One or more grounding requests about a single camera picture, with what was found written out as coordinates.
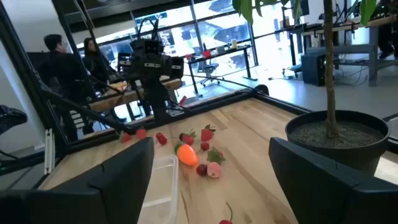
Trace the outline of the wooden workbench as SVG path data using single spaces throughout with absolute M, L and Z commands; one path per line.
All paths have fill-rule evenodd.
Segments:
M 178 90 L 180 87 L 182 87 L 181 79 L 167 79 L 166 76 L 161 76 L 160 82 L 166 87 L 167 90 L 171 91 L 170 95 L 174 93 L 174 90 Z M 90 103 L 90 108 L 94 111 L 102 112 L 115 108 L 116 106 L 137 101 L 139 99 L 138 96 L 141 98 L 144 97 L 144 89 L 141 86 L 138 86 L 138 90 L 139 95 L 134 90 L 128 90 L 121 95 L 116 94 L 116 92 L 113 90 L 110 90 L 106 93 L 106 96 L 102 97 L 96 102 Z

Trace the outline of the pink toy peach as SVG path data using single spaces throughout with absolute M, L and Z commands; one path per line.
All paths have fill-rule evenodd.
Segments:
M 217 162 L 209 162 L 207 164 L 207 176 L 217 179 L 221 175 L 221 167 Z

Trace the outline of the black computer tower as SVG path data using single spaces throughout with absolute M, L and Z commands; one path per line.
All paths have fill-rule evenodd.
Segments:
M 302 78 L 306 84 L 325 85 L 325 54 L 313 53 L 301 56 Z

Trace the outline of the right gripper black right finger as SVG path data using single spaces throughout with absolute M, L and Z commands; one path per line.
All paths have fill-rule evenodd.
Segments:
M 398 185 L 281 138 L 269 158 L 299 224 L 398 224 Z

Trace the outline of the long wooden desk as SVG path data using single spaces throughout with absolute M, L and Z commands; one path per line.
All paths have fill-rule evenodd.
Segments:
M 368 22 L 368 24 L 366 26 L 362 25 L 359 22 L 357 22 L 357 23 L 351 22 L 351 23 L 343 24 L 338 27 L 333 27 L 332 31 L 338 32 L 341 30 L 356 30 L 356 29 L 363 28 L 363 27 L 370 28 L 370 27 L 381 26 L 384 24 L 390 24 L 395 21 L 398 21 L 398 15 L 392 15 L 389 17 L 383 17 L 383 18 L 371 20 Z M 317 36 L 318 34 L 323 34 L 323 33 L 324 33 L 324 29 L 317 29 L 317 30 L 310 30 L 310 31 L 303 32 L 302 36 L 308 36 L 308 35 Z

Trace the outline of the orange toy carrot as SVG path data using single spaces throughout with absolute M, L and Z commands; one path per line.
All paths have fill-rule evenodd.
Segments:
M 198 164 L 197 154 L 190 145 L 177 144 L 174 149 L 178 159 L 185 165 L 196 166 Z

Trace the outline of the black bag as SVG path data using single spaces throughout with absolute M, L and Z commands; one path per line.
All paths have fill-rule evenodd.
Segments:
M 27 122 L 27 115 L 18 109 L 0 105 L 0 135 L 14 126 Z

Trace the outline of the potted green plant black pot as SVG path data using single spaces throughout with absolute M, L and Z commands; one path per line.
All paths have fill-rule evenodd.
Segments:
M 336 109 L 332 0 L 323 0 L 323 9 L 326 110 L 290 120 L 285 133 L 287 139 L 298 146 L 374 175 L 380 157 L 387 151 L 390 128 L 384 120 L 370 114 Z

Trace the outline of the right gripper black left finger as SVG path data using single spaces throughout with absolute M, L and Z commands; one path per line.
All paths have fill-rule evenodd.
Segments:
M 144 138 L 50 190 L 0 191 L 0 224 L 137 224 L 153 161 Z

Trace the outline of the person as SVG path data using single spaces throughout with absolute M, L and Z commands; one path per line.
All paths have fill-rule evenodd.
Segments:
M 86 103 L 93 98 L 86 69 L 81 60 L 68 53 L 60 34 L 44 37 L 48 52 L 29 52 L 27 55 L 42 81 L 64 97 Z
M 104 93 L 108 88 L 100 82 L 107 83 L 109 76 L 116 73 L 115 69 L 110 66 L 109 60 L 103 53 L 96 49 L 95 42 L 91 37 L 84 40 L 83 63 L 92 77 L 95 77 L 94 89 L 100 93 Z

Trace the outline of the black standing desk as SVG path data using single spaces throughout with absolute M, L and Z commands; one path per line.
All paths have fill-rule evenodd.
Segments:
M 207 60 L 211 60 L 213 58 L 217 58 L 217 57 L 221 57 L 227 54 L 231 54 L 231 53 L 235 53 L 235 52 L 239 52 L 239 51 L 243 51 L 244 52 L 244 58 L 245 58 L 245 65 L 246 65 L 246 71 L 247 71 L 247 75 L 244 77 L 245 79 L 251 80 L 251 81 L 258 81 L 257 78 L 252 78 L 251 77 L 251 72 L 250 72 L 250 67 L 249 67 L 249 60 L 248 60 L 248 52 L 247 50 L 249 48 L 251 48 L 251 45 L 245 45 L 245 46 L 240 46 L 237 47 L 236 49 L 229 49 L 229 50 L 225 50 L 222 53 L 217 53 L 217 54 L 211 54 L 211 51 L 209 53 L 209 55 L 205 55 L 203 54 L 202 57 L 198 57 L 198 58 L 193 58 L 193 59 L 189 59 L 188 60 L 188 67 L 189 67 L 189 71 L 190 71 L 190 77 L 192 78 L 192 83 L 193 83 L 193 87 L 194 87 L 194 93 L 196 94 L 196 96 L 198 97 L 202 97 L 202 94 L 199 94 L 198 92 L 198 88 L 197 88 L 197 83 L 195 81 L 195 76 L 193 75 L 193 70 L 192 70 L 192 64 L 194 63 L 202 63 L 202 62 L 206 62 Z M 202 72 L 206 74 L 206 76 L 204 77 L 204 80 L 202 82 L 202 84 L 205 84 L 206 81 L 208 80 L 217 80 L 218 83 L 220 83 L 220 81 L 226 81 L 224 78 L 222 79 L 217 79 L 214 76 L 211 76 L 211 73 L 208 72 L 208 68 L 213 68 L 214 70 L 217 68 L 217 66 L 214 65 L 204 65 Z

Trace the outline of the leafy red toy strawberry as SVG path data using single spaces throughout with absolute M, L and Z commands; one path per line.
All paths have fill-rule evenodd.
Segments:
M 216 162 L 217 164 L 221 165 L 224 161 L 224 155 L 221 151 L 217 150 L 215 147 L 207 151 L 207 158 L 208 162 Z

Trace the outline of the clear plastic tupperware container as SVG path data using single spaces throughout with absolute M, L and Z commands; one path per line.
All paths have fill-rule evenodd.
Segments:
M 176 224 L 177 207 L 178 159 L 174 155 L 154 159 L 137 224 Z

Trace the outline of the white metal bracket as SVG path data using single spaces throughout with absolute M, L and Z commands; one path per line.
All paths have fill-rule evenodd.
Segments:
M 50 174 L 55 168 L 55 136 L 52 129 L 45 130 L 44 174 Z

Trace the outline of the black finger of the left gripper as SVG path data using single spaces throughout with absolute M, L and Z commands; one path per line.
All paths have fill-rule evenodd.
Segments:
M 171 78 L 181 79 L 184 72 L 184 59 L 183 57 L 172 57 Z
M 129 73 L 131 67 L 131 54 L 125 52 L 118 53 L 117 70 L 120 76 L 124 77 Z

